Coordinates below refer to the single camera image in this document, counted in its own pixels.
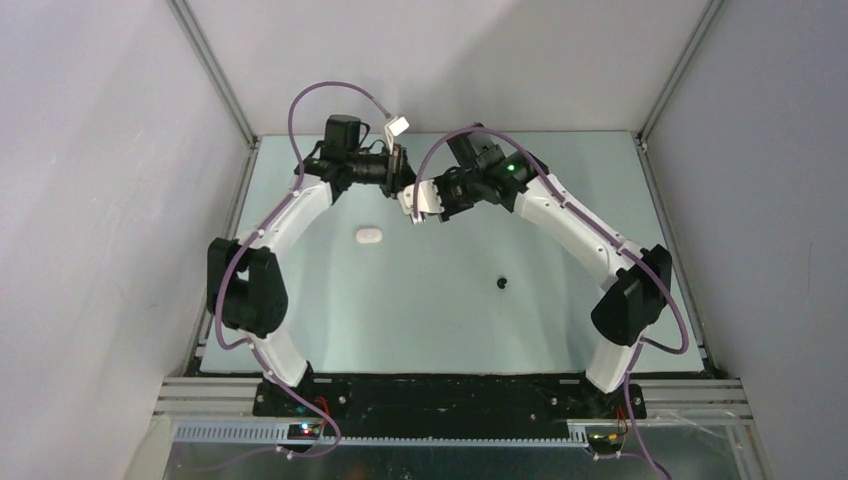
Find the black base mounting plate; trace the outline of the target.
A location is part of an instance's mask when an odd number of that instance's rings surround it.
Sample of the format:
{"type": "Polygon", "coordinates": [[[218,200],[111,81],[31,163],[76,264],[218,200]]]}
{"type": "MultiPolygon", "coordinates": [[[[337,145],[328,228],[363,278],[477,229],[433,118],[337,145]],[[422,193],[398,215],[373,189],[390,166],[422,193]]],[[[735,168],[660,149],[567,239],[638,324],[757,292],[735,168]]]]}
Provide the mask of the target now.
{"type": "Polygon", "coordinates": [[[565,433],[571,420],[623,421],[647,416],[641,388],[603,393],[582,374],[317,374],[292,398],[269,380],[256,390],[256,417],[319,419],[343,436],[459,434],[498,438],[565,433]]]}

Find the left controller board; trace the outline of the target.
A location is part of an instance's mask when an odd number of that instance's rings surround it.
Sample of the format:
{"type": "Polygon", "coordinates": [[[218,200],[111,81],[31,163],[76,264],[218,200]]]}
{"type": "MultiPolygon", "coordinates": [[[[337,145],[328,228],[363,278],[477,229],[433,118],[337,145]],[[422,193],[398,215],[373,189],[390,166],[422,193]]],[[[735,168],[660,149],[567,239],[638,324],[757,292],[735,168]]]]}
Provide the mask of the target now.
{"type": "Polygon", "coordinates": [[[290,441],[310,441],[321,438],[323,426],[320,423],[294,423],[287,430],[290,441]]]}

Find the controller board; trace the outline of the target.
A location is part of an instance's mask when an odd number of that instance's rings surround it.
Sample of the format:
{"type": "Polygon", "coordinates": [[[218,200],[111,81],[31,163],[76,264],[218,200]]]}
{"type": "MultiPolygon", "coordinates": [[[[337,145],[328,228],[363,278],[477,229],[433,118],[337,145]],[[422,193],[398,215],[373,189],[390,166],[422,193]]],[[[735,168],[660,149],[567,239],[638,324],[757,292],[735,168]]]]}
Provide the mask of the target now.
{"type": "Polygon", "coordinates": [[[290,441],[310,441],[321,438],[323,426],[320,423],[294,423],[287,430],[290,441]]]}
{"type": "Polygon", "coordinates": [[[601,445],[603,448],[613,448],[615,445],[621,445],[626,439],[625,435],[610,433],[610,434],[589,434],[588,443],[591,445],[601,445]]]}

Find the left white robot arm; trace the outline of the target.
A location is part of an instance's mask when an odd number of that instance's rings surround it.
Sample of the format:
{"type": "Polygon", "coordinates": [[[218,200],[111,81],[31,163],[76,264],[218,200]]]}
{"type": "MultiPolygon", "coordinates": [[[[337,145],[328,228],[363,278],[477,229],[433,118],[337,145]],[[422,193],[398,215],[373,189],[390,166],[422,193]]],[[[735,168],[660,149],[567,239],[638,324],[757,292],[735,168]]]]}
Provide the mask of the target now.
{"type": "Polygon", "coordinates": [[[292,416],[312,411],[316,390],[303,381],[310,364],[283,325],[289,296],[280,260],[351,186],[375,185],[389,199],[402,194],[415,177],[406,149],[396,141],[408,127],[403,116],[389,118],[381,147],[373,151],[364,143],[370,129],[361,119],[330,116],[322,139],[297,163],[281,202],[243,235],[209,244],[206,308],[219,344],[225,350],[251,349],[264,376],[283,383],[277,402],[292,416]]]}

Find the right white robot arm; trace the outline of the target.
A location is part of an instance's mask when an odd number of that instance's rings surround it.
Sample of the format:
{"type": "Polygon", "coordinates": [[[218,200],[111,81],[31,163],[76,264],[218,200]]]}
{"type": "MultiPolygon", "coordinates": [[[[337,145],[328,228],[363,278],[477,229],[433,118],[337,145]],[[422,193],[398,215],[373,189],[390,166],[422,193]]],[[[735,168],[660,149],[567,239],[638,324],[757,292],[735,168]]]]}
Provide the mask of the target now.
{"type": "Polygon", "coordinates": [[[661,313],[679,310],[671,295],[672,260],[661,245],[646,249],[611,228],[572,195],[537,156],[508,135],[474,124],[444,135],[424,157],[448,145],[457,164],[430,180],[418,172],[406,194],[415,221],[442,221],[487,202],[550,235],[603,292],[590,318],[600,335],[585,370],[585,411],[606,418],[622,403],[619,387],[646,333],[661,313]]]}

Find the aluminium frame rail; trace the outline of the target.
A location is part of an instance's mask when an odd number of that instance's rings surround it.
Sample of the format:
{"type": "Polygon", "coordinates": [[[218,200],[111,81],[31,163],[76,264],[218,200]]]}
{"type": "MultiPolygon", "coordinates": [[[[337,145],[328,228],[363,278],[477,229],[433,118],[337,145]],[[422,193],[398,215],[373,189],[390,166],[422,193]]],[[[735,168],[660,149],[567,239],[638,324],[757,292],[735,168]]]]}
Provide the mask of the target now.
{"type": "MultiPolygon", "coordinates": [[[[739,380],[637,379],[648,419],[655,423],[750,424],[753,412],[739,380]]],[[[154,404],[155,416],[241,420],[252,417],[258,378],[168,377],[154,404]]]]}

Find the white earbud charging case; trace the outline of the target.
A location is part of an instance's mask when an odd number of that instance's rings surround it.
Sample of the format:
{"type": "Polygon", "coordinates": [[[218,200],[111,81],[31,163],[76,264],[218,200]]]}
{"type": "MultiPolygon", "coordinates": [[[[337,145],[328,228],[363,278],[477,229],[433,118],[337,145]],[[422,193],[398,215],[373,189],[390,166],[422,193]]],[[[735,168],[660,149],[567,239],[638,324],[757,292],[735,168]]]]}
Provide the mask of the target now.
{"type": "Polygon", "coordinates": [[[359,244],[367,245],[367,244],[376,244],[381,242],[383,239],[383,232],[381,229],[376,227],[366,227],[360,228],[355,233],[355,240],[359,244]]]}

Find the right controller board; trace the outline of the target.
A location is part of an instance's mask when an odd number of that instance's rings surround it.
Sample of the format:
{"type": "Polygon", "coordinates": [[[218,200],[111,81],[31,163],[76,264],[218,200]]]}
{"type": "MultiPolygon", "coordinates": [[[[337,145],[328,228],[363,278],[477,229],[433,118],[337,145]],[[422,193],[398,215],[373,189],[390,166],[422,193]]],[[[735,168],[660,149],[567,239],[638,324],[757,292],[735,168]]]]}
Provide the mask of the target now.
{"type": "Polygon", "coordinates": [[[625,435],[610,433],[610,434],[589,434],[588,443],[591,445],[601,445],[603,448],[613,448],[615,445],[621,445],[626,439],[625,435]]]}

